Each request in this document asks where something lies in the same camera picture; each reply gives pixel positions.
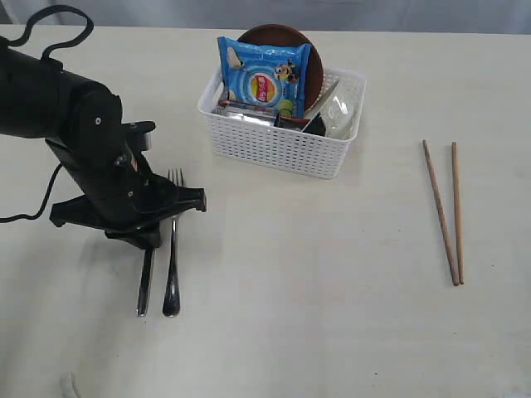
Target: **basket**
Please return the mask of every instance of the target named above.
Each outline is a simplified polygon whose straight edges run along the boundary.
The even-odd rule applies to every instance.
[[[358,134],[367,85],[367,80],[358,73],[325,69],[321,93],[324,93],[339,78],[342,79],[342,83],[351,86],[355,96],[354,124],[348,139],[320,137],[214,114],[212,111],[217,106],[218,93],[222,86],[222,72],[219,68],[197,104],[197,108],[205,116],[213,152],[227,158],[287,172],[328,179],[336,177],[350,143]]]

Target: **wooden chopstick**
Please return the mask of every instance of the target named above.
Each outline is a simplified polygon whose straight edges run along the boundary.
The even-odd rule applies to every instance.
[[[426,156],[426,163],[428,166],[428,172],[430,173],[431,188],[433,188],[433,196],[435,198],[435,204],[437,206],[437,213],[439,214],[439,223],[441,224],[442,239],[445,241],[446,257],[448,258],[448,265],[450,266],[451,281],[454,286],[459,285],[459,276],[455,267],[455,258],[451,249],[450,236],[448,234],[448,226],[446,225],[445,213],[442,210],[441,194],[439,193],[439,187],[437,186],[437,180],[435,177],[435,171],[431,164],[430,151],[428,150],[428,143],[425,139],[422,140],[424,146],[424,155]]]
[[[451,143],[451,168],[454,177],[454,213],[455,213],[455,240],[457,245],[457,269],[459,283],[463,284],[463,246],[461,244],[461,203],[459,194],[459,163],[457,162],[457,143]]]

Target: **wooden plate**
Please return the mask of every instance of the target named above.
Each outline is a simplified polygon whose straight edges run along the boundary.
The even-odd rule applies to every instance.
[[[308,37],[292,27],[268,24],[253,27],[240,36],[242,43],[257,44],[259,46],[297,47],[305,43],[312,44]],[[312,44],[309,53],[306,82],[304,84],[304,110],[309,109],[319,97],[323,85],[324,71],[319,53]]]

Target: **white tabletop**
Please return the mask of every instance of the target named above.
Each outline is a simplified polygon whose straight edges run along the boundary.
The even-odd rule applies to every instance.
[[[79,27],[38,27],[34,56]],[[0,27],[18,36],[21,27]],[[212,155],[196,103],[239,32],[97,27],[54,56],[155,120],[147,157],[205,187],[179,226],[183,311],[148,317],[142,253],[79,226],[0,225],[0,396],[499,397],[531,391],[531,37],[310,32],[325,64],[368,77],[339,176]],[[451,286],[421,140],[453,237],[450,144],[460,148],[465,285]],[[34,211],[57,160],[0,137],[2,214]],[[79,194],[61,172],[52,201]],[[166,240],[168,224],[163,225]]]

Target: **snack package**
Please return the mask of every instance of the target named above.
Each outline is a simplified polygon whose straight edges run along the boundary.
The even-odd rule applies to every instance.
[[[304,83],[310,44],[257,46],[218,37],[228,99],[278,109],[282,116],[304,116]]]

